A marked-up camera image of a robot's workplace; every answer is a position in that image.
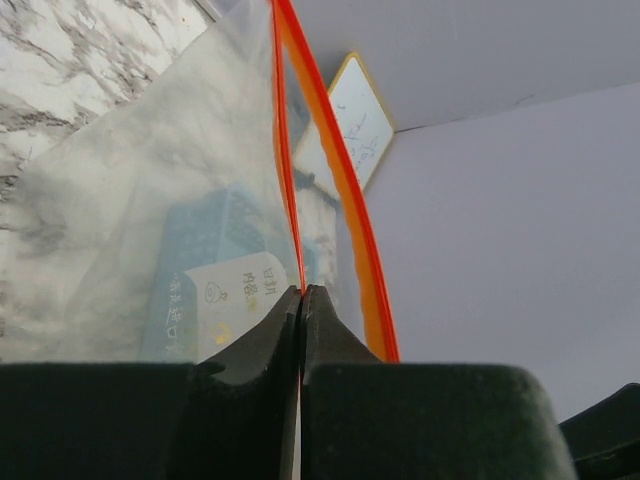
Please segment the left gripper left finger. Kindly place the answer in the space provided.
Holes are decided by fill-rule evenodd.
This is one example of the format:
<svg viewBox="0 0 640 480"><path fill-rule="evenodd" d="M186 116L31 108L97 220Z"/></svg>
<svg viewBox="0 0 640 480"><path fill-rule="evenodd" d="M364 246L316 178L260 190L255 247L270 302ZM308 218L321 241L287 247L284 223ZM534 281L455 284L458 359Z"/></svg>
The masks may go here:
<svg viewBox="0 0 640 480"><path fill-rule="evenodd" d="M5 479L287 479L301 293L200 363L1 368Z"/></svg>

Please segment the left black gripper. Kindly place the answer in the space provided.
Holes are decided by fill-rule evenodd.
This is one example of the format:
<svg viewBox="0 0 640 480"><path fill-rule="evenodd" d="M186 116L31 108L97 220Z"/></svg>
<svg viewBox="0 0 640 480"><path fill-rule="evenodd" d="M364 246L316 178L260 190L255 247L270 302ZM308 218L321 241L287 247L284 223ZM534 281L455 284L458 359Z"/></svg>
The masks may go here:
<svg viewBox="0 0 640 480"><path fill-rule="evenodd" d="M579 479L639 478L639 384L565 420L560 429Z"/></svg>

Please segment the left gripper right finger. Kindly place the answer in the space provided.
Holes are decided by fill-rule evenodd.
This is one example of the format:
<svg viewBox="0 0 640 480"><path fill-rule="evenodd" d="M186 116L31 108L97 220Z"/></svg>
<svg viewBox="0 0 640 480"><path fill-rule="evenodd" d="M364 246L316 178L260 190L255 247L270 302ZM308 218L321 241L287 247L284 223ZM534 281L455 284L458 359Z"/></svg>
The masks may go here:
<svg viewBox="0 0 640 480"><path fill-rule="evenodd" d="M540 382L493 364L385 363L307 289L301 475L305 479L571 479Z"/></svg>

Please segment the blue perforated plastic basket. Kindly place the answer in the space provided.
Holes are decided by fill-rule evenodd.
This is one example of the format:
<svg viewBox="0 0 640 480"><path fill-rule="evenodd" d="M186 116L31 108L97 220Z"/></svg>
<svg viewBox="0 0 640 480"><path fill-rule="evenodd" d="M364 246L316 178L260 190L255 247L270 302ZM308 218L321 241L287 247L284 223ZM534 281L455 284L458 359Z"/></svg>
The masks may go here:
<svg viewBox="0 0 640 480"><path fill-rule="evenodd" d="M298 281L284 220L238 187L172 206L139 358L200 362L238 340Z"/></svg>

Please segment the clear zip bag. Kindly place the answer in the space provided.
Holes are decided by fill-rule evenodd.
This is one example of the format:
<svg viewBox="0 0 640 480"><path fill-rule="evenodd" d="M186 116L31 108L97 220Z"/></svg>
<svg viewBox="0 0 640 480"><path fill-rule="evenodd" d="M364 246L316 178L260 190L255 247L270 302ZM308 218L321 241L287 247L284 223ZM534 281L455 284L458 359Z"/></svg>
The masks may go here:
<svg viewBox="0 0 640 480"><path fill-rule="evenodd" d="M239 1L212 25L181 2L3 2L2 361L142 361L168 211L228 187L285 221L290 287L325 287L397 361L331 83L289 1ZM294 171L311 123L338 200Z"/></svg>

